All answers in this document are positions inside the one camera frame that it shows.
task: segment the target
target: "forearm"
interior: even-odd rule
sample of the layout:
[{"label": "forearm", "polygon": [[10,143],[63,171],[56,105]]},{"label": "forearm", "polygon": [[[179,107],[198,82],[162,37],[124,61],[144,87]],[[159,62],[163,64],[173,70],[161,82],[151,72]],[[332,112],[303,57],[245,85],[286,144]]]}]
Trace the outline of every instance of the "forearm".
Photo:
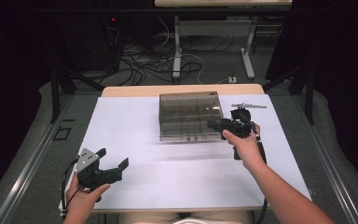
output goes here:
[{"label": "forearm", "polygon": [[249,168],[281,223],[333,223],[330,217],[266,164]]}]

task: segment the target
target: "clear plastic box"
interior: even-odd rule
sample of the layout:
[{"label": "clear plastic box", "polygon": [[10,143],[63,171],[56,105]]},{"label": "clear plastic box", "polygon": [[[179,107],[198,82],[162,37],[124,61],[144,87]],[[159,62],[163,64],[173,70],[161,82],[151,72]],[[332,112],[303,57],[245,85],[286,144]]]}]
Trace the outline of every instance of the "clear plastic box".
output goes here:
[{"label": "clear plastic box", "polygon": [[208,128],[207,122],[219,122],[222,117],[217,91],[159,96],[158,119],[161,141],[220,139],[220,132]]}]

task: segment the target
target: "black curtain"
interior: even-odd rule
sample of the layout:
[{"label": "black curtain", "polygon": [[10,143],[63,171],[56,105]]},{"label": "black curtain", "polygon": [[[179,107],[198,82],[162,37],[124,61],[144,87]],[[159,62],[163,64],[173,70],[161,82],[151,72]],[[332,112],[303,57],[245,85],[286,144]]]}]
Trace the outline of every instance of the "black curtain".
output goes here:
[{"label": "black curtain", "polygon": [[41,21],[21,1],[0,0],[0,179],[34,121],[39,88],[49,82],[48,53],[34,28],[48,30]]},{"label": "black curtain", "polygon": [[340,148],[358,171],[358,1],[294,0],[295,8],[330,13],[287,19],[266,79],[302,67],[289,88],[299,94],[313,69],[315,90],[328,101]]}]

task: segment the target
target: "white table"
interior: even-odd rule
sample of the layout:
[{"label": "white table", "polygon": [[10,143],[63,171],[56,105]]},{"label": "white table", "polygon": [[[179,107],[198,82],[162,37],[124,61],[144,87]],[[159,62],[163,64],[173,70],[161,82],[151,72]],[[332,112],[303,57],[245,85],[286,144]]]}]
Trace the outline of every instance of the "white table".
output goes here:
[{"label": "white table", "polygon": [[310,198],[273,105],[258,85],[117,87],[98,99],[79,152],[105,147],[102,170],[116,168],[126,158],[130,165],[94,212],[261,208],[263,194],[241,162],[233,159],[226,141],[159,141],[158,95],[186,90],[216,90],[225,118],[230,117],[231,104],[266,105],[267,109],[249,110],[262,128],[268,165]]},{"label": "white table", "polygon": [[[273,7],[290,6],[292,0],[156,0],[156,7]],[[235,35],[247,36],[241,49],[241,57],[246,75],[252,79],[255,72],[249,58],[249,52],[255,34],[257,17],[251,21],[179,21],[175,17],[175,58],[173,62],[173,78],[180,77],[182,49],[181,35]]]}]

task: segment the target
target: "cable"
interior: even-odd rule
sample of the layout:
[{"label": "cable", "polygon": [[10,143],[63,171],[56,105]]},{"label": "cable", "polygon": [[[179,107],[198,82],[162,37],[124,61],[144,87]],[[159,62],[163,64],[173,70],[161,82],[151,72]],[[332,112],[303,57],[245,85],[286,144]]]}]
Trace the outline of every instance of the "cable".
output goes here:
[{"label": "cable", "polygon": [[200,57],[198,57],[198,56],[196,56],[196,55],[193,55],[193,54],[182,54],[182,57],[183,57],[183,56],[191,56],[191,57],[197,58],[198,60],[202,61],[202,67],[201,67],[201,69],[200,69],[199,74],[197,75],[197,81],[199,82],[199,84],[203,85],[203,84],[201,83],[201,81],[200,81],[200,74],[201,74],[201,72],[202,72],[202,70],[203,70],[203,68],[204,68],[204,66],[205,66],[205,62],[204,62]]},{"label": "cable", "polygon": [[165,29],[167,30],[167,39],[160,45],[160,47],[162,47],[168,42],[168,40],[170,40],[170,30],[168,29],[167,25],[164,23],[164,21],[162,21],[160,17],[157,18],[161,21],[161,24],[164,25]]},{"label": "cable", "polygon": [[71,163],[69,163],[69,165],[66,167],[65,171],[63,172],[62,183],[61,183],[61,204],[62,204],[61,216],[63,219],[65,219],[65,217],[66,217],[66,210],[67,210],[67,203],[65,202],[66,179],[67,179],[69,170],[71,169],[71,167],[73,165],[75,165],[78,162],[78,160],[79,160],[79,156],[77,156],[76,159],[71,161]]},{"label": "cable", "polygon": [[192,72],[198,72],[198,71],[202,71],[203,66],[200,63],[192,63],[190,61],[188,61],[186,58],[182,58],[183,61],[186,61],[186,63],[183,63],[182,67],[180,68],[180,73],[183,74],[184,72],[186,72],[184,75],[180,76],[179,78],[176,78],[175,80],[177,81],[176,85],[179,85],[181,81],[183,81],[190,73]]},{"label": "cable", "polygon": [[126,63],[126,64],[131,68],[131,73],[130,73],[130,76],[129,76],[125,81],[119,83],[118,86],[122,86],[122,85],[124,85],[126,82],[128,82],[128,81],[132,78],[133,71],[134,71],[130,63],[127,63],[127,62],[125,62],[125,61],[122,61],[122,62],[123,62],[123,63]]},{"label": "cable", "polygon": [[72,199],[75,197],[75,194],[81,189],[81,187],[78,187],[77,190],[72,194],[71,198],[68,200],[68,203],[66,203],[66,208],[68,208],[69,203],[72,201]]},{"label": "cable", "polygon": [[228,79],[223,79],[223,80],[217,82],[216,85],[218,85],[218,84],[220,84],[220,83],[222,83],[222,82],[224,82],[224,81],[228,81]]},{"label": "cable", "polygon": [[231,48],[232,44],[234,43],[234,36],[233,36],[233,35],[231,36],[231,41],[230,41],[230,43],[228,44],[228,46],[227,46],[225,49],[217,49],[217,48],[219,48],[220,46],[222,46],[223,43],[225,43],[226,40],[228,40],[229,37],[230,37],[229,35],[226,36],[226,38],[225,38],[222,42],[220,42],[220,44],[218,44],[216,47],[214,47],[214,48],[212,48],[212,49],[190,49],[190,48],[193,46],[193,45],[191,45],[187,50],[188,50],[188,51],[196,51],[196,52],[211,52],[211,51],[223,52],[223,51],[226,51],[226,50],[228,50],[229,48]]},{"label": "cable", "polygon": [[[172,69],[171,69],[172,64],[169,62],[169,60],[143,60],[148,63],[141,63],[140,60],[135,60],[133,57],[131,57],[131,59],[132,59],[132,62],[127,61],[127,63],[132,63],[132,64],[136,65],[138,67],[138,69],[135,70],[136,72],[140,73],[140,70],[141,70],[142,72],[144,72],[145,75],[147,73],[147,74],[154,76],[156,78],[159,78],[163,81],[171,82],[171,80],[165,79],[163,77],[159,77],[154,74],[154,73],[168,73],[168,72],[172,71]],[[159,68],[164,65],[167,65],[168,69],[159,70]]]},{"label": "cable", "polygon": [[[257,140],[257,145],[258,145],[258,149],[260,152],[260,155],[264,161],[265,164],[267,164],[267,158],[266,158],[266,152],[264,151],[264,147],[263,147],[263,143],[261,142],[260,139],[260,134],[257,132],[257,129],[255,128],[255,123],[251,122],[250,120],[248,120],[243,114],[239,114],[243,119],[246,120],[246,122],[251,126],[253,132],[255,133],[256,136],[256,140]],[[267,205],[269,204],[269,202],[267,201],[267,198],[264,198],[264,202],[263,202],[263,208],[261,209],[261,214],[260,217],[258,218],[256,224],[260,224],[263,222],[264,216],[266,215],[267,212]]]}]

